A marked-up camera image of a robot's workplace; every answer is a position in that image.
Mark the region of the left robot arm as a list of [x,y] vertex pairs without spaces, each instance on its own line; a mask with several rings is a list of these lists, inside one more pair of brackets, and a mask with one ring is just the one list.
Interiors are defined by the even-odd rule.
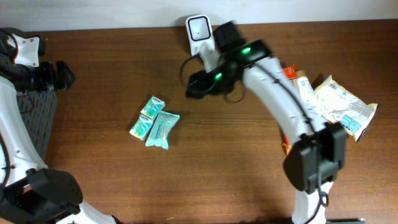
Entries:
[[22,119],[17,97],[67,90],[75,74],[64,61],[40,62],[39,35],[1,29],[1,218],[11,223],[119,223],[83,198],[70,173],[49,169]]

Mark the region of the orange spaghetti packet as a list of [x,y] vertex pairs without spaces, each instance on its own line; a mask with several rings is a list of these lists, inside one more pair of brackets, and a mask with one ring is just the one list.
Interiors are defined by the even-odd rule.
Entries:
[[[290,81],[294,81],[297,78],[297,71],[295,65],[283,68],[283,72]],[[288,155],[292,150],[292,145],[290,144],[290,141],[285,134],[283,135],[282,147],[284,148],[284,152],[286,155]]]

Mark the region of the cream snack bag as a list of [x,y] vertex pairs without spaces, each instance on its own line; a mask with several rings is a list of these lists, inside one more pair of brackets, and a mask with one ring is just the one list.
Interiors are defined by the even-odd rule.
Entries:
[[370,128],[379,107],[377,103],[366,104],[331,75],[316,87],[314,94],[317,111],[329,122],[340,123],[356,142]]

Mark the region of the teal wet wipes pack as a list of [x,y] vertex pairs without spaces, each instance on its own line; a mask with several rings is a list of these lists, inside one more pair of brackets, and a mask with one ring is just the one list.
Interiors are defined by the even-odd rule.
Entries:
[[179,119],[180,116],[178,114],[161,111],[152,125],[146,146],[156,146],[168,150],[168,135]]

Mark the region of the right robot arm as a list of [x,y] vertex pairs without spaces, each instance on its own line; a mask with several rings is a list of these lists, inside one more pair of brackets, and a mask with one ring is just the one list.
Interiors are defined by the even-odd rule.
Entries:
[[292,145],[283,163],[295,188],[292,223],[326,223],[328,193],[345,164],[344,127],[299,97],[263,41],[246,42],[233,22],[212,29],[206,16],[189,17],[185,26],[192,57],[204,65],[188,79],[187,96],[226,96],[237,82],[253,92]]

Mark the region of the teal tissue pack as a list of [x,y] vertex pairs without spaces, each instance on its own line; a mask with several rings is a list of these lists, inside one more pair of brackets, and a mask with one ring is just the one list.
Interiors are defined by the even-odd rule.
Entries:
[[141,114],[150,118],[151,120],[155,120],[157,115],[162,111],[165,107],[165,101],[159,99],[156,96],[151,96],[150,100],[146,103],[146,105],[141,109]]
[[130,129],[129,134],[141,141],[145,140],[154,121],[144,114],[140,114],[137,122]]

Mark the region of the white bamboo print tube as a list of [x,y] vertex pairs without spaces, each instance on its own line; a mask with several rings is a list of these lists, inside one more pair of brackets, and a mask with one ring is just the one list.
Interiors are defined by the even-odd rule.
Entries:
[[306,73],[303,70],[296,71],[295,78],[292,78],[290,81],[292,82],[302,101],[309,105],[309,107],[316,111],[319,115],[322,115],[321,104],[315,95]]

